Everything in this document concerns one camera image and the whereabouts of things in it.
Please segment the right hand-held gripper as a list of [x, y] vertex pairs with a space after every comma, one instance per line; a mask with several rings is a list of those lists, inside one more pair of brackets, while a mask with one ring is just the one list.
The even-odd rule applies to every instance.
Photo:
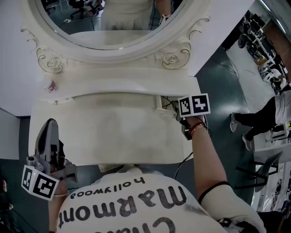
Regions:
[[187, 95], [172, 102], [172, 108], [177, 113], [176, 120], [181, 124], [181, 130], [187, 140], [191, 140], [191, 127], [187, 117], [204, 116], [211, 113], [207, 93]]

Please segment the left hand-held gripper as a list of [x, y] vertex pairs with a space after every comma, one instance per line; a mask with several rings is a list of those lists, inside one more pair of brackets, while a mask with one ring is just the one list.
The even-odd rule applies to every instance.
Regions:
[[29, 194], [51, 201], [59, 182], [77, 182], [76, 165], [65, 158], [63, 146], [56, 120], [48, 119], [36, 138], [34, 155], [24, 165], [21, 186]]

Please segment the thin black twig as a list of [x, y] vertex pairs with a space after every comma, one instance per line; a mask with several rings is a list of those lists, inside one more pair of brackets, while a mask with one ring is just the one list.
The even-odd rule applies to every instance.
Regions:
[[173, 109], [172, 108], [172, 102], [178, 100], [177, 98], [174, 97], [169, 97], [169, 96], [162, 96], [161, 97], [161, 103], [162, 103], [162, 108], [163, 109]]

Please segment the white vanity dressing table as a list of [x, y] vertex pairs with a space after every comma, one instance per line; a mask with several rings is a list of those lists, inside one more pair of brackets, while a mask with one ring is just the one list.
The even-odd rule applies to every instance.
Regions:
[[[46, 74], [55, 94], [41, 88], [29, 129], [29, 155], [44, 123], [55, 119], [65, 157], [77, 166], [95, 164], [173, 164], [192, 151], [191, 142], [171, 116], [155, 112], [155, 96], [179, 98], [200, 94], [186, 70], [105, 68]], [[52, 98], [73, 101], [54, 106]]]

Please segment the person's left forearm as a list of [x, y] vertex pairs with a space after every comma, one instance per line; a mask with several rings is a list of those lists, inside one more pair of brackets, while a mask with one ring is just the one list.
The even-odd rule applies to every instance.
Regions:
[[[64, 194], [66, 193], [67, 186], [66, 181], [62, 180], [58, 183], [55, 194]], [[48, 202], [48, 211], [49, 211], [49, 233], [55, 233], [56, 224], [58, 220], [58, 214], [60, 208], [67, 197], [54, 197], [51, 201]]]

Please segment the person's right forearm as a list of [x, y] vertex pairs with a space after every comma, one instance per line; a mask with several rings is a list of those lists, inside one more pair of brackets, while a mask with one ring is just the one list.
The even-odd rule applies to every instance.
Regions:
[[197, 197], [212, 186], [226, 182], [226, 172], [201, 116], [186, 118], [191, 127], [194, 177]]

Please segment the white jar red label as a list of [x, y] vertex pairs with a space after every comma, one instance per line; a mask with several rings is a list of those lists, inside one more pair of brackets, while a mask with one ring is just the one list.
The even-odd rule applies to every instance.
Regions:
[[57, 85], [53, 79], [45, 78], [42, 83], [43, 83], [43, 88], [48, 93], [55, 94], [57, 92]]

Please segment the thin pale bangle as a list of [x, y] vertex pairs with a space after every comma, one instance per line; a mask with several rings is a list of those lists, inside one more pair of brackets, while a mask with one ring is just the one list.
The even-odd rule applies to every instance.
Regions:
[[69, 190], [67, 189], [66, 193], [64, 193], [64, 194], [54, 194], [53, 196], [54, 197], [67, 197], [69, 194], [70, 194]]

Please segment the white upholstered stool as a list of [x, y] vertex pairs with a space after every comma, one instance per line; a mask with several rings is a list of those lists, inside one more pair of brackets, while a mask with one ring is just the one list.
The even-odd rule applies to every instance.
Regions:
[[99, 168], [100, 172], [104, 173], [104, 172], [108, 172], [112, 169], [121, 168], [123, 166], [124, 166], [123, 164], [99, 164], [98, 168]]

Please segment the oval white-framed mirror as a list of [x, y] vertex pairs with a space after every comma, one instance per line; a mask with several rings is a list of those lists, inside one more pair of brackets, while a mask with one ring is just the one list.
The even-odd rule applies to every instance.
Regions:
[[181, 69], [211, 0], [20, 0], [24, 31], [45, 74], [115, 67]]

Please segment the person's cream printed shirt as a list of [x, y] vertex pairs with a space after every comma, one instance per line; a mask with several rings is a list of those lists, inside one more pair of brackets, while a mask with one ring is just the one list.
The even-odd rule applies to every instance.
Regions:
[[63, 202], [56, 233], [266, 233], [227, 182], [196, 199], [178, 181], [131, 168], [81, 187]]

